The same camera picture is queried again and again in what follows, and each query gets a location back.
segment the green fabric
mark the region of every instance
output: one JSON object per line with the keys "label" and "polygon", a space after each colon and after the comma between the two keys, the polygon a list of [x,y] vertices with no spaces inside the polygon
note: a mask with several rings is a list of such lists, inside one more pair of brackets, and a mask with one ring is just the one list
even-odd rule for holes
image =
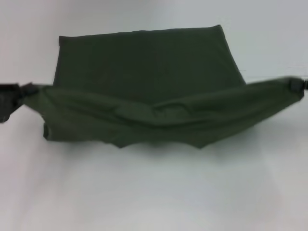
{"label": "green fabric", "polygon": [[246,85],[221,26],[60,37],[53,86],[25,99],[51,141],[118,147],[221,140],[303,97],[291,77]]}

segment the white surface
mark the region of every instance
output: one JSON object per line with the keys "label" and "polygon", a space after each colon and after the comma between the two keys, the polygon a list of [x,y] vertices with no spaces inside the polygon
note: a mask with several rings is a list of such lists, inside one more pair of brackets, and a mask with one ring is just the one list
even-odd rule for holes
{"label": "white surface", "polygon": [[[305,0],[0,0],[0,82],[52,83],[58,36],[222,24],[247,81],[307,75]],[[232,138],[117,149],[0,125],[0,230],[306,231],[308,102]]]}

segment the black clip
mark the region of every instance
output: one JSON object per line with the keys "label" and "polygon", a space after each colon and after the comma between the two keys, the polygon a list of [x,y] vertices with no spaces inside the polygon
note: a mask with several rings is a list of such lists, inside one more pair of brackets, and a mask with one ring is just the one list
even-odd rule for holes
{"label": "black clip", "polygon": [[32,83],[21,87],[18,84],[0,84],[0,123],[6,122],[23,105],[25,96],[36,92],[38,88]]}
{"label": "black clip", "polygon": [[305,81],[304,81],[304,89],[305,89],[305,90],[308,90],[308,80],[305,80]]}

